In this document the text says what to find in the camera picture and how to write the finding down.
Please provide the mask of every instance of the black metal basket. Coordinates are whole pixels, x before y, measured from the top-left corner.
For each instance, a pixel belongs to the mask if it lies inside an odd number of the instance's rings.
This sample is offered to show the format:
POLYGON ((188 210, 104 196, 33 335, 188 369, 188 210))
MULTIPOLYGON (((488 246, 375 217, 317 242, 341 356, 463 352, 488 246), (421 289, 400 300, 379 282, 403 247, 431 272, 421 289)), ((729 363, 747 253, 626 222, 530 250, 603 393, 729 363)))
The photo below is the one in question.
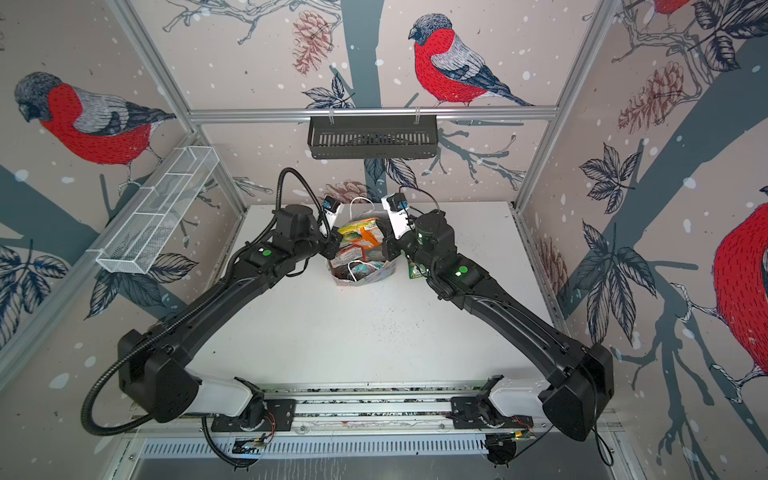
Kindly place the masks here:
POLYGON ((437 155, 437 117, 421 115, 312 117, 307 144, 312 157, 432 158, 437 155))

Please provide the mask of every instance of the white bag handle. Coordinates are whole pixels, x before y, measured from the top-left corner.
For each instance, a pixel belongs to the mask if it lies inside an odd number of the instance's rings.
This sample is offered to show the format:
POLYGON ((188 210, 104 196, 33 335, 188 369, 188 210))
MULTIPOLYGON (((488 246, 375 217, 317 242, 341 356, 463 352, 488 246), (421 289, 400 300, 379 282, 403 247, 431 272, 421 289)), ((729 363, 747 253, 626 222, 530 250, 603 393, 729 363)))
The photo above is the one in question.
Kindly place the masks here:
POLYGON ((373 212, 376 209, 376 204, 374 204, 371 199, 365 198, 365 197, 354 197, 351 202, 349 202, 349 219, 352 219, 352 204, 355 203, 355 200, 365 200, 369 204, 371 204, 372 208, 371 210, 368 210, 367 212, 363 212, 367 214, 368 212, 373 212))
POLYGON ((380 266, 376 266, 376 265, 373 265, 372 263, 368 263, 368 262, 363 262, 362 260, 352 260, 351 262, 346 264, 346 269, 349 270, 349 275, 352 275, 352 278, 353 278, 353 280, 355 280, 355 283, 357 283, 357 279, 355 278, 355 274, 352 273, 352 264, 355 263, 355 262, 360 262, 360 263, 363 263, 363 264, 365 264, 367 266, 372 266, 374 268, 374 270, 379 270, 381 268, 380 266))

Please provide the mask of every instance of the white wire mesh basket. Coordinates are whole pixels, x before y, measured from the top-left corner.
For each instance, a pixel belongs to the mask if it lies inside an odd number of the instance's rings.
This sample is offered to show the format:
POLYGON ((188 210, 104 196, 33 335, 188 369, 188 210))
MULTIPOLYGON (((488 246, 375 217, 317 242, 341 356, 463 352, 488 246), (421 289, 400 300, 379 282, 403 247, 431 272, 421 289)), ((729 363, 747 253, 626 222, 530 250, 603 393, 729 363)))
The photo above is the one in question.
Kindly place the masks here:
POLYGON ((96 258, 107 271, 148 272, 219 163, 212 147, 184 147, 176 154, 155 185, 142 187, 150 193, 96 258))

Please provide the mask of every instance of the metal vent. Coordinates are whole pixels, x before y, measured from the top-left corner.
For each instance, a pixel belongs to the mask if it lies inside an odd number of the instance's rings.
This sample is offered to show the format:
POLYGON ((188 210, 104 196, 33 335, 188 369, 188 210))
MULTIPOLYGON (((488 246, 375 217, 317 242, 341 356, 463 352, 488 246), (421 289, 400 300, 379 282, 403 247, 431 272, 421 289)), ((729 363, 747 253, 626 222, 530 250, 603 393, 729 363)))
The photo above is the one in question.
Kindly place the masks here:
MULTIPOLYGON (((326 458, 339 456, 477 455, 487 454, 485 435, 344 435, 277 437, 255 455, 232 455, 235 438, 214 439, 235 458, 326 458)), ((147 439, 141 458, 213 458, 205 439, 147 439)))
POLYGON ((437 117, 312 117, 312 156, 327 158, 431 158, 437 155, 437 117))

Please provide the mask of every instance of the bullfinch illustration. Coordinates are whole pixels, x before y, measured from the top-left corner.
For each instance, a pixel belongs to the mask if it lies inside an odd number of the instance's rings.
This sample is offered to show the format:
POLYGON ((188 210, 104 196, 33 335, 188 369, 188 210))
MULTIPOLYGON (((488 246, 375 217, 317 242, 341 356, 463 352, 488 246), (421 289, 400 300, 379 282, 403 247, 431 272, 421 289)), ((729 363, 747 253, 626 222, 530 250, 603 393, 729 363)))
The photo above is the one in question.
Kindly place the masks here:
POLYGON ((125 165, 128 179, 118 191, 138 185, 131 179, 131 162, 144 150, 152 151, 154 129, 176 117, 115 95, 91 93, 42 71, 21 79, 14 96, 27 122, 37 118, 73 154, 95 164, 125 165))
POLYGON ((413 24, 409 39, 415 41, 416 77, 440 105, 445 101, 469 102, 482 97, 502 97, 530 107, 515 97, 506 84, 493 75, 485 60, 472 51, 453 31, 448 17, 424 15, 413 24))
MULTIPOLYGON (((768 187, 760 191, 768 194, 768 187)), ((729 375, 722 366, 710 366, 733 384, 736 395, 729 400, 741 403, 744 384, 768 376, 768 203, 758 206, 741 225, 723 238, 715 252, 712 270, 717 307, 704 308, 688 302, 690 307, 725 323, 733 337, 752 357, 754 367, 739 380, 729 375)))

